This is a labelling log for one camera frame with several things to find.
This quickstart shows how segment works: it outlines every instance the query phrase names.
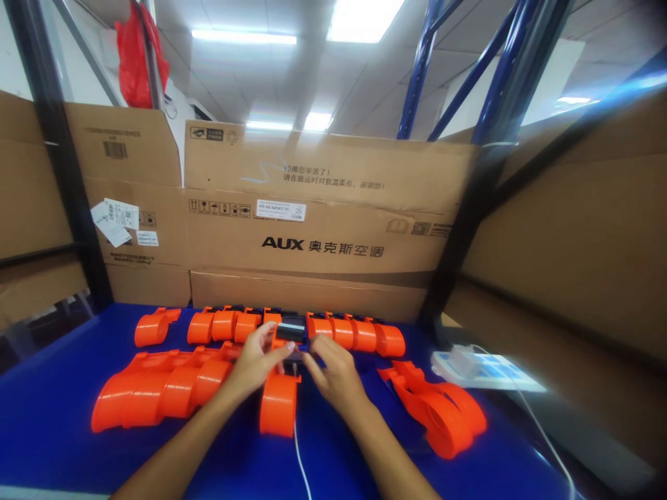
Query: fluorescent light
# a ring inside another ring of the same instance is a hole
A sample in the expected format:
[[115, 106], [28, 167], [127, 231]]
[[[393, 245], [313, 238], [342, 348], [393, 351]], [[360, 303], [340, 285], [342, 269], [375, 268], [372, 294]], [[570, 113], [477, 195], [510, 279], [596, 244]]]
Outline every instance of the fluorescent light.
[[331, 125], [331, 113], [310, 112], [306, 117], [305, 131], [324, 132]]
[[251, 33], [249, 31], [192, 30], [192, 37], [200, 40], [210, 40], [212, 42], [241, 44], [297, 44], [297, 38], [295, 36]]
[[590, 97], [559, 97], [556, 100], [565, 104], [588, 104], [592, 101]]
[[338, 0], [327, 40], [378, 43], [404, 0]]
[[292, 124], [286, 124], [280, 122], [247, 122], [245, 126], [247, 128], [254, 128], [255, 130], [281, 130], [281, 131], [292, 130]]

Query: blue workbench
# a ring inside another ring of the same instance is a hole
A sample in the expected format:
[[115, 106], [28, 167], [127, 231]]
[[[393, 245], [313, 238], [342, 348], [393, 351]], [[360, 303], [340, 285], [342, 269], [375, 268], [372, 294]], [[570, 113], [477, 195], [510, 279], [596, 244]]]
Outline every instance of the blue workbench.
[[[115, 304], [0, 377], [0, 485], [110, 494], [183, 426], [181, 420], [165, 419], [151, 428], [114, 428], [100, 434], [90, 430], [100, 389], [139, 351], [134, 328], [142, 315], [154, 310]], [[188, 350], [186, 332], [194, 313], [184, 309], [166, 341], [147, 350]], [[437, 381], [429, 370], [434, 346], [416, 327], [400, 327], [408, 345], [406, 359]], [[486, 414], [488, 430], [454, 460], [442, 460], [378, 377], [376, 368], [386, 361], [357, 354], [356, 363], [369, 397], [446, 500], [566, 497], [562, 476], [480, 393], [471, 392]], [[297, 430], [313, 498], [378, 498], [349, 431], [302, 372]], [[306, 498], [294, 441], [259, 433], [259, 403], [255, 394], [230, 419], [187, 498]]]

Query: person's right hand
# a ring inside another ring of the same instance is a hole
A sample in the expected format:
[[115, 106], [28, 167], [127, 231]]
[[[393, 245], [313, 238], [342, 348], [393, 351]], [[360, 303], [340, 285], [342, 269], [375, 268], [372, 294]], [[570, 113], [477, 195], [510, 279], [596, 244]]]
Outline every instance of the person's right hand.
[[318, 335], [311, 340], [311, 352], [321, 357], [327, 366], [321, 369], [309, 353], [302, 354], [304, 364], [322, 396], [343, 419], [363, 411], [370, 400], [354, 367], [352, 354], [326, 335]]

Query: white cable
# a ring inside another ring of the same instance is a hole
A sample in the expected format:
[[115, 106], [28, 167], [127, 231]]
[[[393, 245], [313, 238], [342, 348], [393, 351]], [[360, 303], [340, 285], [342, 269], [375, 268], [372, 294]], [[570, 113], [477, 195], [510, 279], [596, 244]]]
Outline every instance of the white cable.
[[[493, 356], [493, 354], [491, 354], [485, 348], [478, 346], [477, 344], [470, 344], [470, 347], [472, 347], [473, 350], [474, 350], [475, 347], [477, 347], [480, 351], [484, 351], [488, 355]], [[563, 464], [563, 461], [561, 460], [561, 457], [556, 452], [556, 449], [554, 448], [553, 444], [551, 444], [551, 441], [549, 440], [549, 437], [547, 436], [547, 433], [544, 431], [544, 429], [540, 425], [540, 422], [537, 420], [537, 417], [533, 413], [533, 409], [528, 404], [528, 401], [526, 401], [526, 398], [524, 397], [523, 392], [521, 392], [521, 389], [519, 389], [519, 385], [516, 383], [516, 381], [512, 377], [510, 377], [510, 379], [512, 380], [512, 383], [514, 384], [514, 387], [516, 388], [517, 392], [519, 393], [519, 396], [521, 396], [521, 401], [523, 401], [523, 404], [526, 406], [526, 409], [528, 410], [528, 413], [533, 418], [533, 421], [535, 422], [535, 425], [537, 425], [537, 428], [540, 430], [540, 433], [542, 434], [542, 437], [544, 438], [544, 440], [549, 445], [549, 449], [554, 454], [554, 457], [556, 457], [556, 461], [558, 462], [558, 465], [561, 466], [561, 469], [563, 470], [563, 474], [565, 475], [566, 479], [568, 480], [568, 485], [570, 487], [570, 491], [568, 493], [568, 500], [575, 500], [575, 497], [577, 496], [577, 488], [575, 488], [575, 482], [572, 480], [572, 476], [570, 475], [570, 472], [568, 472], [567, 468], [565, 467], [565, 464]]]
[[[292, 369], [294, 371], [294, 376], [297, 375], [297, 364], [292, 364]], [[301, 453], [299, 453], [299, 438], [297, 437], [297, 418], [294, 418], [294, 446], [297, 449], [297, 460], [299, 461], [299, 468], [301, 469], [301, 475], [304, 477], [304, 484], [306, 485], [306, 493], [308, 493], [308, 500], [313, 500], [311, 496], [311, 487], [308, 484], [308, 478], [306, 477], [306, 471], [304, 471], [304, 464], [301, 462]]]

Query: orange plastic part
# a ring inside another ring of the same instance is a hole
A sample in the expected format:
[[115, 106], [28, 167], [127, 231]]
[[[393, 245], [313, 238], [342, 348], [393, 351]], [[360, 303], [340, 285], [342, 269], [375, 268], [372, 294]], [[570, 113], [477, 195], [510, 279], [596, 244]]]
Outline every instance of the orange plastic part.
[[424, 372], [412, 362], [393, 361], [393, 368], [378, 370], [391, 380], [408, 413], [426, 429], [431, 448], [451, 459], [472, 446], [473, 436], [486, 430], [486, 418], [477, 402], [450, 383], [426, 382]]
[[134, 330], [134, 344], [137, 347], [162, 344], [167, 337], [170, 323], [180, 316], [180, 309], [167, 308], [158, 308], [153, 314], [142, 316]]
[[375, 350], [384, 358], [400, 358], [405, 354], [405, 339], [401, 330], [395, 326], [373, 323], [373, 318], [366, 318], [375, 329], [377, 343]]
[[188, 418], [220, 388], [241, 348], [139, 353], [100, 392], [90, 422], [93, 432], [111, 427], [154, 426], [164, 417]]
[[236, 321], [236, 330], [234, 331], [234, 342], [244, 344], [248, 335], [253, 333], [259, 326], [262, 316], [254, 314], [252, 308], [245, 308], [245, 312], [239, 315]]
[[375, 328], [366, 321], [359, 321], [353, 315], [346, 314], [345, 319], [352, 324], [352, 331], [354, 332], [354, 345], [352, 348], [355, 351], [374, 352], [377, 345], [377, 336]]
[[308, 338], [317, 335], [326, 335], [334, 338], [334, 328], [328, 319], [316, 318], [313, 312], [306, 313], [306, 327], [308, 329]]
[[270, 374], [264, 384], [259, 431], [291, 438], [297, 417], [297, 384], [301, 376]]
[[352, 323], [346, 319], [337, 318], [330, 312], [325, 312], [324, 316], [331, 322], [333, 338], [336, 343], [344, 349], [352, 349], [354, 346], [354, 330], [352, 330]]
[[213, 340], [233, 340], [236, 322], [241, 312], [232, 310], [232, 306], [225, 306], [213, 314], [211, 337]]
[[211, 329], [213, 327], [213, 308], [205, 307], [203, 311], [196, 312], [192, 316], [190, 328], [188, 328], [188, 344], [208, 344], [211, 341]]

